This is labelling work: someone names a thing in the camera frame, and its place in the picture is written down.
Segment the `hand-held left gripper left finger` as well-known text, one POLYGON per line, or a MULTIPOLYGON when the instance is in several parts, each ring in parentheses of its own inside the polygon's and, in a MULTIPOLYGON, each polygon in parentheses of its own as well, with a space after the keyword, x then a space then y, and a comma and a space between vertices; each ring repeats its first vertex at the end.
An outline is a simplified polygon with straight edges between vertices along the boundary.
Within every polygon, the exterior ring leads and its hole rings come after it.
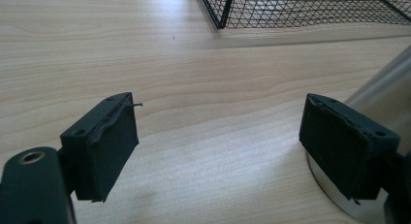
POLYGON ((60 154, 78 199, 107 199, 139 144, 135 105, 130 92, 112 95, 60 135, 60 154))

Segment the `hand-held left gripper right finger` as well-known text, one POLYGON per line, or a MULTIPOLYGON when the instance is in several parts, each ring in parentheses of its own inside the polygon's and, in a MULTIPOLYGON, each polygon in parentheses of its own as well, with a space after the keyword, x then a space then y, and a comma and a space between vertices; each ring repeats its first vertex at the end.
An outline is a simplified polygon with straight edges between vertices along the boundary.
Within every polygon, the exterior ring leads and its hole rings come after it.
POLYGON ((330 97, 306 95, 299 139, 346 199, 374 200, 400 136, 330 97))

